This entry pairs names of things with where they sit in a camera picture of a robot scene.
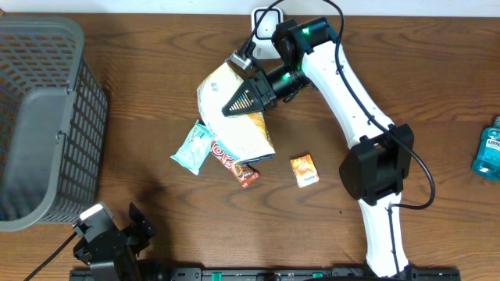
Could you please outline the blue mouthwash bottle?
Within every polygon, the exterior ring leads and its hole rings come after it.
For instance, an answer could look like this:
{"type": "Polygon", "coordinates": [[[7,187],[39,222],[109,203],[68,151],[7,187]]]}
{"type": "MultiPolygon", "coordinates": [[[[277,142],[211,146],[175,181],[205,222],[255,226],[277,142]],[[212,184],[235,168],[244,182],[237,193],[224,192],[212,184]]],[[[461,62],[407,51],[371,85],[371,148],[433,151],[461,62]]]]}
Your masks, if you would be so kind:
{"type": "Polygon", "coordinates": [[[499,181],[499,117],[481,134],[480,147],[472,170],[479,176],[499,181]]]}

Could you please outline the red Top chocolate bar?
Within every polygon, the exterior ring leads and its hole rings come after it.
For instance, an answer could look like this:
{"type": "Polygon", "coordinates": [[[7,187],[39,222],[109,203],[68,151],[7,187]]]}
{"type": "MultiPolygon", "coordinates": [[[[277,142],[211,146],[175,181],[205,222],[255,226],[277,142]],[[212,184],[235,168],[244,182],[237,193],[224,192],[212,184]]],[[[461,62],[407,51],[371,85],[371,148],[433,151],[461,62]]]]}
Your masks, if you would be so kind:
{"type": "Polygon", "coordinates": [[[232,172],[243,188],[247,188],[259,178],[259,173],[256,170],[249,165],[237,163],[215,141],[213,141],[210,151],[225,168],[232,172]]]}

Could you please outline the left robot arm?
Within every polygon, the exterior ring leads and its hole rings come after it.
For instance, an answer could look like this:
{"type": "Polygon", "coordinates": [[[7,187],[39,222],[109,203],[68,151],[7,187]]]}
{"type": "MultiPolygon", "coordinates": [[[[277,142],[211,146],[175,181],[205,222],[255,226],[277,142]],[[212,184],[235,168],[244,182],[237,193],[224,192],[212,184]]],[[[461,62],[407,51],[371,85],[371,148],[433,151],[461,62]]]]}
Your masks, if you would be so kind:
{"type": "Polygon", "coordinates": [[[123,229],[118,229],[103,203],[80,214],[73,226],[73,231],[80,238],[73,248],[73,255],[88,269],[71,271],[70,281],[168,279],[159,261],[138,258],[156,235],[155,227],[134,204],[129,205],[128,214],[131,223],[123,229]]]}

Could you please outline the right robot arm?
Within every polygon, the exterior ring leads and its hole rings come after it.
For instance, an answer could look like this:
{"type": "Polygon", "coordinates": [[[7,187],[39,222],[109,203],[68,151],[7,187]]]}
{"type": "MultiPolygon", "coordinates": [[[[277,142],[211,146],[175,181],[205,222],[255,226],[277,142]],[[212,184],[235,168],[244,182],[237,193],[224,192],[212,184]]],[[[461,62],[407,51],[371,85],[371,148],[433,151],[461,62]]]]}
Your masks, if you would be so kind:
{"type": "Polygon", "coordinates": [[[366,231],[366,263],[377,277],[401,278],[409,266],[402,246],[399,212],[403,180],[411,157],[390,138],[412,146],[413,132],[396,126],[374,103],[345,57],[340,38],[324,17],[298,24],[279,23],[271,37],[283,65],[258,69],[223,106],[226,117],[265,112],[278,100],[290,101],[312,84],[341,126],[349,152],[341,182],[358,201],[366,231]]]}

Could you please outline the small orange snack packet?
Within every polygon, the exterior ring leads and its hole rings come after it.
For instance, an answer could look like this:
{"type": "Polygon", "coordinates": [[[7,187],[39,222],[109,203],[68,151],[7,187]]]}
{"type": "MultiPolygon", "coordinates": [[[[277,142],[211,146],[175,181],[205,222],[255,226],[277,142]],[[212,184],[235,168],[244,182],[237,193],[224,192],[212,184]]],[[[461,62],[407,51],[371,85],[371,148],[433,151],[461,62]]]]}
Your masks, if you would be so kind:
{"type": "Polygon", "coordinates": [[[299,188],[310,186],[320,180],[311,155],[293,158],[290,163],[299,188]]]}

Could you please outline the mint green wipes pack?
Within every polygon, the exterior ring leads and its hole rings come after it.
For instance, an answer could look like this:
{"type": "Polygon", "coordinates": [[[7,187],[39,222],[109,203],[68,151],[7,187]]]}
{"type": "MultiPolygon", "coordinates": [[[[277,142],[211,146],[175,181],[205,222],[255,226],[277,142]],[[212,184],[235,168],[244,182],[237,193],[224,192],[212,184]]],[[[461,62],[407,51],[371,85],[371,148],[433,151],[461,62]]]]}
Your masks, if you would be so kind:
{"type": "Polygon", "coordinates": [[[212,142],[213,136],[210,130],[197,120],[184,143],[170,158],[193,174],[198,175],[210,153],[212,142]]]}

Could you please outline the yellow chip bag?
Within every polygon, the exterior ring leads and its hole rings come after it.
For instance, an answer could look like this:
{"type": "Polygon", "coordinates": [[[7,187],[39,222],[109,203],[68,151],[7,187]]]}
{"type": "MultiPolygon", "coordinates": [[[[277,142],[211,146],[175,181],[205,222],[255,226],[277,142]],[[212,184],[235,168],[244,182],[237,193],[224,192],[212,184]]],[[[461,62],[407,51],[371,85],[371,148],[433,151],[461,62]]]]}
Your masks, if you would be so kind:
{"type": "Polygon", "coordinates": [[[197,88],[198,110],[218,144],[236,162],[259,162],[272,158],[275,150],[261,112],[226,117],[222,109],[243,79],[223,63],[197,88]]]}

